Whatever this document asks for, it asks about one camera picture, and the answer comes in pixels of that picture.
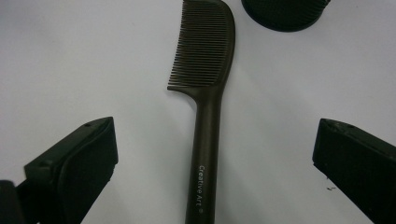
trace comb teeth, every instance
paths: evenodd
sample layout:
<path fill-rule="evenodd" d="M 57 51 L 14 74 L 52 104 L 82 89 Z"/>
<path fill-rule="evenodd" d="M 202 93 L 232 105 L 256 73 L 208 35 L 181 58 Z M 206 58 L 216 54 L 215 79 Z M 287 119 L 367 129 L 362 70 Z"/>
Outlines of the comb teeth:
<path fill-rule="evenodd" d="M 206 87 L 225 76 L 230 26 L 216 1 L 184 1 L 169 86 Z"/>

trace white table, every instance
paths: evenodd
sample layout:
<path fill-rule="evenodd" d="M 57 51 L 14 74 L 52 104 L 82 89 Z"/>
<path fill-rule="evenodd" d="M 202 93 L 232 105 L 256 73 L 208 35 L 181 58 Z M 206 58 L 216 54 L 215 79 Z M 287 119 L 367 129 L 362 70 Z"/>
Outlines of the white table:
<path fill-rule="evenodd" d="M 372 223 L 313 166 L 320 118 L 396 145 L 396 2 L 333 0 L 297 33 L 239 0 L 217 224 Z M 120 162 L 84 224 L 184 223 L 195 105 L 166 90 L 181 0 L 0 2 L 0 179 L 112 116 Z"/>

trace dark brown comb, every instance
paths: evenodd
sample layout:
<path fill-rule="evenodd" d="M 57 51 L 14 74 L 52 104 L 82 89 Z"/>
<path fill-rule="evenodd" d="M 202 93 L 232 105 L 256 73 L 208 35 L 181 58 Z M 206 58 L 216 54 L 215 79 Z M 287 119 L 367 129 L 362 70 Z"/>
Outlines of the dark brown comb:
<path fill-rule="evenodd" d="M 197 104 L 187 224 L 213 224 L 221 96 L 235 44 L 233 14 L 220 0 L 186 0 L 168 90 Z"/>

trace black container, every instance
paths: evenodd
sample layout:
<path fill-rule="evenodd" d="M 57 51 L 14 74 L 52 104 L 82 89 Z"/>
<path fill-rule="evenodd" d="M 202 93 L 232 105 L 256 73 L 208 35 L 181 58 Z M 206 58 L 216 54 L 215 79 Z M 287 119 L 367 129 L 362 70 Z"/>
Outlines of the black container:
<path fill-rule="evenodd" d="M 294 32 L 314 24 L 330 0 L 242 0 L 247 14 L 276 31 Z"/>

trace comb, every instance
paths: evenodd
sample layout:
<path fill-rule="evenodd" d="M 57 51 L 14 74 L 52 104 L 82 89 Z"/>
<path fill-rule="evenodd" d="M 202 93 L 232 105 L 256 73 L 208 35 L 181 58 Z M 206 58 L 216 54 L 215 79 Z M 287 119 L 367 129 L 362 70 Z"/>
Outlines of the comb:
<path fill-rule="evenodd" d="M 197 104 L 187 224 L 213 224 L 221 98 L 233 61 L 233 13 L 220 0 L 183 2 L 177 53 L 168 90 Z"/>

